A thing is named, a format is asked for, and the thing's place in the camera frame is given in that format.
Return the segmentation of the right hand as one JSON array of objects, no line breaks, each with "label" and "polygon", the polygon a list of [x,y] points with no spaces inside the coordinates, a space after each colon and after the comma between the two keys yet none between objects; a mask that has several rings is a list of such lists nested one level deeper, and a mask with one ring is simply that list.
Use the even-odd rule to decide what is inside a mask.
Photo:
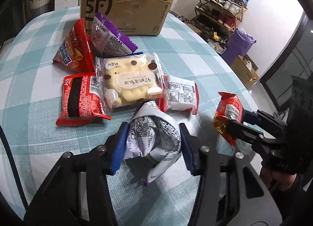
[{"label": "right hand", "polygon": [[283,174],[276,171],[271,171],[266,167],[262,167],[260,171],[260,178],[267,188],[270,187],[272,181],[277,182],[277,186],[281,191],[286,191],[295,182],[296,174]]}]

